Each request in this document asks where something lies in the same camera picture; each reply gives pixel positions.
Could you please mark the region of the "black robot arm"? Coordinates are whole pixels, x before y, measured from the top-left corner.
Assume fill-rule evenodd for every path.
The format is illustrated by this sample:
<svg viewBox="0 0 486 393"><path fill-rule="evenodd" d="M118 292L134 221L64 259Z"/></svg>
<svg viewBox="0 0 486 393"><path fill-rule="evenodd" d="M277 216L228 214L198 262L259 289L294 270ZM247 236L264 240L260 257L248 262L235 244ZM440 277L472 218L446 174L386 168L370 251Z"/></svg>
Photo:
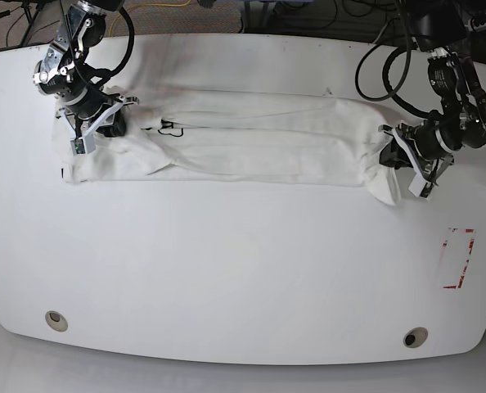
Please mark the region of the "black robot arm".
<svg viewBox="0 0 486 393"><path fill-rule="evenodd" d="M391 142L380 154L380 163L399 169L417 162L421 168L437 165L463 147L486 146L486 92L470 56L468 33L450 1L398 1L408 48L397 47L387 57L382 82L392 99L421 124L402 124L398 130L410 150ZM428 81L439 96L441 111L424 112L404 101L392 88L389 71L395 59L418 48L429 53Z"/></svg>
<svg viewBox="0 0 486 393"><path fill-rule="evenodd" d="M33 81L43 95L58 99L74 116L74 132L119 102L119 96L103 86L127 65L134 46L133 22L122 1L77 1L65 7L57 3L61 21L44 58L36 65ZM106 14L117 11L126 21L128 43L121 62L113 69L94 68L87 63L89 50L105 36Z"/></svg>

